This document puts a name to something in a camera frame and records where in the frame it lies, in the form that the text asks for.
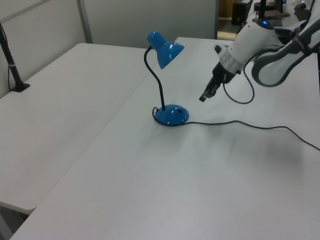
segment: lamp base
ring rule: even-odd
[[[28,83],[22,83],[20,84],[18,87],[15,86],[14,88],[11,89],[12,92],[17,92],[17,93],[21,93],[24,90],[26,90],[28,87],[30,87],[30,84]]]
[[[158,109],[154,114],[154,119],[158,124],[167,127],[179,126],[187,122],[189,112],[183,106],[169,104],[165,106],[165,110]]]

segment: black lamp neck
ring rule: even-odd
[[[146,66],[146,68],[150,71],[150,73],[154,76],[154,78],[156,79],[156,81],[159,84],[159,90],[160,90],[160,98],[161,98],[161,106],[162,106],[162,110],[165,110],[165,100],[164,100],[164,92],[162,90],[162,84],[160,79],[158,78],[158,76],[155,74],[155,72],[151,69],[151,67],[149,66],[148,62],[147,62],[147,54],[150,52],[150,50],[153,49],[152,46],[149,46],[149,48],[145,51],[144,53],[144,64]]]
[[[15,88],[12,89],[12,91],[15,92],[22,92],[23,90],[25,90],[26,88],[28,88],[30,85],[27,83],[23,83],[20,75],[18,73],[18,69],[16,67],[15,61],[11,55],[9,46],[8,46],[8,40],[4,31],[4,28],[2,27],[1,23],[0,23],[0,44],[3,50],[3,53],[5,55],[6,61],[8,62],[8,66],[12,72],[14,81],[15,81]]]

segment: white table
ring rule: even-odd
[[[38,206],[146,77],[144,52],[79,44],[0,99],[0,206]]]
[[[287,125],[319,145],[315,55],[280,86],[254,82],[251,104],[232,102],[223,89],[202,103],[218,62],[214,44],[223,41],[177,42],[181,54],[154,68],[166,104],[186,107],[190,121]],[[251,97],[243,74],[227,89],[240,101]],[[319,151],[286,130],[164,127],[154,106],[160,97],[149,74],[12,240],[319,239]]]

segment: black clamp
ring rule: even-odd
[[[299,37],[294,37],[292,39],[293,44],[298,45],[301,52],[307,57],[310,56],[314,51]]]

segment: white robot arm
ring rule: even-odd
[[[258,57],[251,72],[253,79],[265,87],[280,85],[298,63],[315,51],[318,43],[319,1],[314,4],[312,16],[303,31],[284,47],[281,47],[274,27],[267,20],[255,18],[244,26],[231,45],[215,45],[220,61],[199,99],[204,102],[213,97],[221,84],[229,83],[236,74],[240,74],[246,63],[256,55]]]

